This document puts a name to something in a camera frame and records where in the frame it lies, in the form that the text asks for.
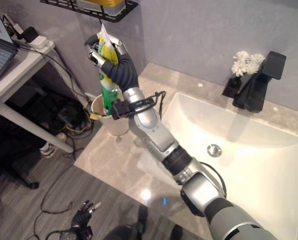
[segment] white sink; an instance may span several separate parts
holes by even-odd
[[[277,239],[297,239],[298,136],[181,93],[162,122],[191,156],[222,175],[228,200]],[[209,156],[210,144],[222,149],[221,156]],[[147,151],[138,167],[177,187]]]

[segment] shelf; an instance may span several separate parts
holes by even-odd
[[[130,1],[130,0],[125,0],[125,8],[118,13],[118,15],[108,15],[105,13],[105,10],[102,5],[101,11],[96,11],[96,10],[88,10],[84,9],[81,10],[78,8],[76,0],[40,0],[41,3],[56,6],[59,8],[67,9],[70,11],[74,11],[80,14],[85,14],[89,15],[91,17],[95,17],[101,20],[106,20],[108,22],[112,23],[118,23],[121,19],[123,19],[128,13],[130,13],[135,7],[138,6],[138,3],[135,1]]]

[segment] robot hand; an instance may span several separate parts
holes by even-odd
[[[139,87],[137,71],[125,45],[114,36],[109,35],[109,38],[116,50],[119,63],[114,65],[98,54],[99,34],[92,35],[84,43],[88,47],[90,60],[111,78],[122,92]]]
[[[101,202],[92,207],[93,203],[89,200],[85,201],[71,221],[71,228],[63,231],[60,240],[90,240],[93,237],[93,232],[88,225],[92,217],[92,213],[101,206]]]
[[[76,212],[76,214],[73,216],[73,219],[71,221],[72,228],[85,229],[88,225],[92,213],[101,205],[101,202],[99,202],[93,208],[91,208],[93,203],[88,203],[89,200],[85,201]]]

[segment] black faucet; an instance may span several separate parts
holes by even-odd
[[[253,74],[241,91],[234,97],[233,105],[259,113],[264,106],[268,83],[272,78],[281,79],[286,56],[271,51],[260,65],[257,73]]]

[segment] white flower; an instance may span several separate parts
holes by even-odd
[[[249,53],[246,51],[238,51],[234,56],[233,59],[236,59],[237,62],[247,62],[249,61]]]
[[[250,61],[246,66],[246,73],[247,74],[255,74],[258,72],[260,64],[265,60],[264,56],[257,53],[250,56]]]
[[[231,71],[237,77],[243,76],[244,73],[247,72],[247,64],[246,61],[235,61],[231,67]]]
[[[257,63],[258,65],[260,65],[264,60],[265,57],[259,53],[250,56],[250,61]]]
[[[249,62],[246,66],[246,73],[255,74],[256,72],[258,72],[259,66],[260,65],[255,61]]]

